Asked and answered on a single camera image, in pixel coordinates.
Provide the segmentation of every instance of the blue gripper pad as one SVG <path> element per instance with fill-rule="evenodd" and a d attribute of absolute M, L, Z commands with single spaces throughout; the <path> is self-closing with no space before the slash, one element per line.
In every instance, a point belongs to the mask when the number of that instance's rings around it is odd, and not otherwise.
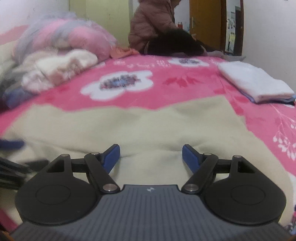
<path fill-rule="evenodd" d="M 277 223 L 240 226 L 213 215 L 200 197 L 175 185 L 126 185 L 104 195 L 85 217 L 61 226 L 24 222 L 15 241 L 286 241 Z"/>
<path fill-rule="evenodd" d="M 182 148 L 182 158 L 192 171 L 195 173 L 202 163 L 202 154 L 199 154 L 195 149 L 190 145 L 184 145 Z"/>
<path fill-rule="evenodd" d="M 106 172 L 110 173 L 120 158 L 120 146 L 117 144 L 114 144 L 108 150 L 106 150 L 102 155 L 103 155 L 103 167 L 106 170 Z"/>

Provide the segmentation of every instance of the logo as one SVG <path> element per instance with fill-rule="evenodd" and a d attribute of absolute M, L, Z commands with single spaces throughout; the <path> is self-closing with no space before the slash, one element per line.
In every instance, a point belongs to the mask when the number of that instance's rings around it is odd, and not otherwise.
<path fill-rule="evenodd" d="M 153 187 L 147 188 L 148 192 L 153 192 L 155 189 Z"/>

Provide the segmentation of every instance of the folded white towel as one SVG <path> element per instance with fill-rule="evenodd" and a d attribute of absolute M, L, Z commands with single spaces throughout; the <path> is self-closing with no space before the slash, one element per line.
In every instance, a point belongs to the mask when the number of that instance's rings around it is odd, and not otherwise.
<path fill-rule="evenodd" d="M 284 81 L 274 79 L 263 69 L 251 64 L 240 61 L 223 62 L 218 68 L 229 82 L 253 97 L 256 103 L 277 98 L 288 99 L 295 94 Z"/>

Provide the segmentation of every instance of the pink blanket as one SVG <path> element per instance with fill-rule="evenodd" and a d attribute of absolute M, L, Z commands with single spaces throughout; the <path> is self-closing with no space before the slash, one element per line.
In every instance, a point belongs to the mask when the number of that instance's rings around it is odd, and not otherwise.
<path fill-rule="evenodd" d="M 158 109 L 177 102 L 224 95 L 247 128 L 261 139 L 290 173 L 296 175 L 296 112 L 283 104 L 256 105 L 219 73 L 221 59 L 131 56 L 108 60 L 0 116 L 0 133 L 32 104 L 67 111 L 100 106 Z"/>

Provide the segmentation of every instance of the white wall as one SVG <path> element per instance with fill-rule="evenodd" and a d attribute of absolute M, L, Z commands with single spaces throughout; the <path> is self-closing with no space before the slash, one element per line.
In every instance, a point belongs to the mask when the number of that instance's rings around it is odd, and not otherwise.
<path fill-rule="evenodd" d="M 243 55 L 296 91 L 296 1 L 244 1 Z"/>
<path fill-rule="evenodd" d="M 136 11 L 139 6 L 138 0 L 133 1 L 133 12 Z M 189 0 L 181 0 L 180 4 L 175 8 L 175 23 L 182 22 L 183 29 L 189 31 Z"/>
<path fill-rule="evenodd" d="M 235 6 L 240 7 L 240 0 L 226 0 L 227 11 L 235 12 Z"/>
<path fill-rule="evenodd" d="M 0 34 L 40 15 L 68 10 L 68 0 L 0 0 Z"/>

